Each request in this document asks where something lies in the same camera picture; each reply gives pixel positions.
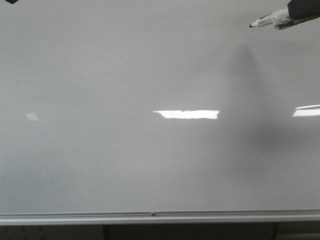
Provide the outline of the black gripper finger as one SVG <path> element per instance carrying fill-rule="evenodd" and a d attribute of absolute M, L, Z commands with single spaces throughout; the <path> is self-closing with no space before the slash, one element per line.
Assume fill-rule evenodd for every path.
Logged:
<path fill-rule="evenodd" d="M 5 0 L 7 3 L 10 3 L 10 4 L 15 4 L 17 3 L 19 0 Z"/>
<path fill-rule="evenodd" d="M 320 0 L 291 0 L 287 4 L 291 19 L 298 20 L 320 15 Z"/>

